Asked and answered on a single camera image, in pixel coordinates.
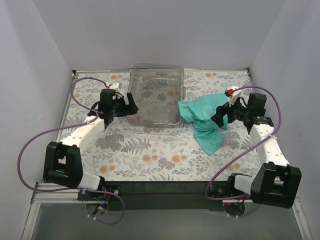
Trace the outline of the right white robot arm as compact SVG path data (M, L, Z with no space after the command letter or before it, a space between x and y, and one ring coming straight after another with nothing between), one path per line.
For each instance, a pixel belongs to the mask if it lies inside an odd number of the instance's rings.
M225 94L230 100L218 106L211 117L218 126L227 122L240 121L246 127L249 136L257 144L256 150L261 167L253 176L232 173L225 183L209 187L211 197L230 197L237 199L241 195L250 196L256 204L289 209L294 204L302 178L301 170L290 165L284 157L276 137L273 135L274 123L265 116L267 97L260 93L251 93L248 101L241 102L241 94L228 89Z

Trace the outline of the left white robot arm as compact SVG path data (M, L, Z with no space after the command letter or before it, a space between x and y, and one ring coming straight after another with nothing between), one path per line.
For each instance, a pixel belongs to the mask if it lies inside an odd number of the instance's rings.
M43 179L72 189L86 189L95 200L103 199L107 193L101 184L104 178L83 170L82 152L114 118L135 115L138 110L132 93L124 97L115 89L103 89L84 122L60 142L52 141L47 145Z

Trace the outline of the teal t shirt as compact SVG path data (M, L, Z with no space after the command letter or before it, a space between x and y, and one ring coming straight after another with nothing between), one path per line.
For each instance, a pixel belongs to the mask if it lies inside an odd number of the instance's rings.
M223 117L222 127L219 127L211 117L216 114L217 107L228 102L223 93L202 95L190 101L179 101L178 109L180 116L187 122L192 123L194 137L204 152L211 156L224 143L224 135L220 129L228 128L227 117Z

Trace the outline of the clear plastic bin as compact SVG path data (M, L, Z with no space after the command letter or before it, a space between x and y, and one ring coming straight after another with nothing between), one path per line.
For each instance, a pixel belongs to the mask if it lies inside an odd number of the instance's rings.
M131 125L174 128L180 123L178 102L186 95L183 67L138 63L130 74L128 92L138 107L136 114L125 117Z

